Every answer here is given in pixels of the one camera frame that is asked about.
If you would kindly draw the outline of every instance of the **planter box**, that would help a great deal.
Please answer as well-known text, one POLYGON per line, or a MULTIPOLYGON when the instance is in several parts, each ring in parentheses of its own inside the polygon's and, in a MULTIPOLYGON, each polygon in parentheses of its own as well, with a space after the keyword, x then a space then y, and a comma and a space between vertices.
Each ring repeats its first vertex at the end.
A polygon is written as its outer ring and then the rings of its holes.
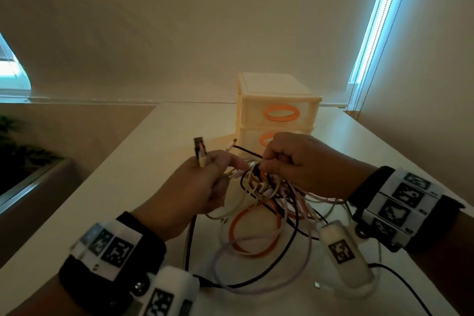
POLYGON ((0 267, 80 185, 71 159, 46 165, 0 195, 0 267))

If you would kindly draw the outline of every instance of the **hand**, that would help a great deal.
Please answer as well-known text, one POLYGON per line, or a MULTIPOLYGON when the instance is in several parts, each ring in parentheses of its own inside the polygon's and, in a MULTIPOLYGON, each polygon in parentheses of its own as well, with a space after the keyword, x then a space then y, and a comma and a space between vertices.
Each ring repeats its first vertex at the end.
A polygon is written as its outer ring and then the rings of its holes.
POLYGON ((347 200, 377 168, 351 158, 310 135, 276 133, 260 169, 323 198, 347 200))
POLYGON ((207 214, 224 205, 229 178, 227 167, 247 170, 242 158, 223 150, 208 153, 210 163, 199 167, 187 159, 162 187, 132 214, 163 241, 179 236, 196 214, 207 214))

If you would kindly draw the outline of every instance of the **table surface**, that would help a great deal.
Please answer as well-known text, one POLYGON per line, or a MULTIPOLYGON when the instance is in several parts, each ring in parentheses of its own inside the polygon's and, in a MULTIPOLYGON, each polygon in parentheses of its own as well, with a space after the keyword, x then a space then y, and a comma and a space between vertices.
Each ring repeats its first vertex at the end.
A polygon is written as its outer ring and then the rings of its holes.
MULTIPOLYGON (((159 104, 0 270, 0 315, 17 306, 56 273, 68 255, 69 246, 90 225, 132 210, 155 193, 174 169, 193 155, 193 137, 203 136, 208 150, 224 148, 235 132, 235 115, 233 104, 159 104)), ((354 158, 376 166, 403 167, 433 180, 340 109, 320 108, 312 135, 354 158)), ((238 185, 233 181, 226 203, 232 203, 238 192, 238 185)), ((327 205, 319 205, 324 212, 327 205)), ((471 206, 467 212, 474 215, 471 206)), ((339 206, 331 217, 345 220, 339 206)), ((265 229, 273 219, 263 212, 258 217, 249 215, 246 220, 239 230, 243 234, 248 230, 255 232, 256 227, 265 229)), ((209 276, 210 259, 219 245, 219 225, 218 221, 198 217, 190 265, 193 273, 209 276)), ((282 239, 288 239, 290 233, 287 228, 282 239)), ((185 233, 167 243, 166 263, 181 266, 184 240, 185 233)), ((225 282, 246 280, 263 271, 283 244, 279 242, 274 252, 258 260, 226 255, 218 264, 218 271, 225 282)), ((307 239, 298 235, 277 267, 249 288, 286 279, 303 261, 306 246, 307 239)), ((285 289, 261 296, 237 296, 217 289, 201 291, 193 314, 384 315, 390 310, 390 315, 425 315, 406 287, 387 271, 382 271, 376 292, 367 299, 347 300, 331 291, 314 288, 314 281, 321 278, 323 261, 316 241, 312 248, 310 264, 285 289)), ((374 240, 364 243, 361 250, 368 262, 376 261, 374 240)), ((457 315, 404 251, 392 254, 383 250, 382 263, 400 273, 434 315, 457 315)))

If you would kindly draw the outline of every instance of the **lavender cable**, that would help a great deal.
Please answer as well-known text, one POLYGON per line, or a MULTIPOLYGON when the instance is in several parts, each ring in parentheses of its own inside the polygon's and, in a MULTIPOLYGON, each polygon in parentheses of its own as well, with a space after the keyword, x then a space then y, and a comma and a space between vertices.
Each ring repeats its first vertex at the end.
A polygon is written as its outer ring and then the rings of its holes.
MULTIPOLYGON (((304 201, 304 199, 299 194, 296 194, 295 197, 296 197, 296 202, 297 202, 297 204, 299 204, 299 207, 301 209, 301 213, 303 215, 305 215, 305 212, 304 212, 305 201, 304 201)), ((241 238, 241 239, 238 239, 238 240, 229 241, 226 244, 224 244, 217 251, 216 255, 214 256, 214 259, 212 260, 212 265, 211 265, 212 275, 213 275, 214 279, 216 280, 216 282, 219 285, 221 285, 223 289, 228 290, 229 292, 232 292, 232 293, 238 294, 238 295, 262 295, 264 293, 275 291, 277 289, 283 288, 283 287, 289 285, 290 283, 292 283, 294 280, 296 280, 300 276, 300 274, 303 272, 305 267, 308 265, 308 262, 310 261, 310 256, 311 256, 311 246, 312 246, 311 225, 310 225, 310 222, 309 222, 309 219, 308 219, 307 216, 304 219, 305 219, 306 225, 308 227, 308 251, 306 252, 306 258, 304 260, 303 265, 288 280, 286 280, 286 281, 284 281, 280 284, 274 285, 274 286, 269 286, 269 287, 256 289, 256 290, 233 289, 233 288, 230 288, 229 286, 227 286, 226 284, 224 284, 222 282, 222 280, 217 275, 216 267, 217 267, 217 262, 219 261, 219 259, 221 258, 222 254, 224 253, 224 251, 226 250, 227 247, 230 247, 235 242, 241 242, 241 241, 247 241, 247 240, 266 239, 266 238, 269 237, 269 236, 251 236, 251 237, 244 237, 244 238, 241 238)))

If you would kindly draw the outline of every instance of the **window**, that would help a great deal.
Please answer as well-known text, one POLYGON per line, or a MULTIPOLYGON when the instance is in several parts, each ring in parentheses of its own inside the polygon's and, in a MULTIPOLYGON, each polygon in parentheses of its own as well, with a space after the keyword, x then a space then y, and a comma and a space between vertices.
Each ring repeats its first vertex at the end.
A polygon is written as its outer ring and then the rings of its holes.
POLYGON ((347 109, 350 111, 360 111, 364 105, 401 1, 375 1, 359 55, 349 78, 350 97, 347 109))
POLYGON ((30 91, 25 70, 0 34, 0 102, 24 102, 30 91))

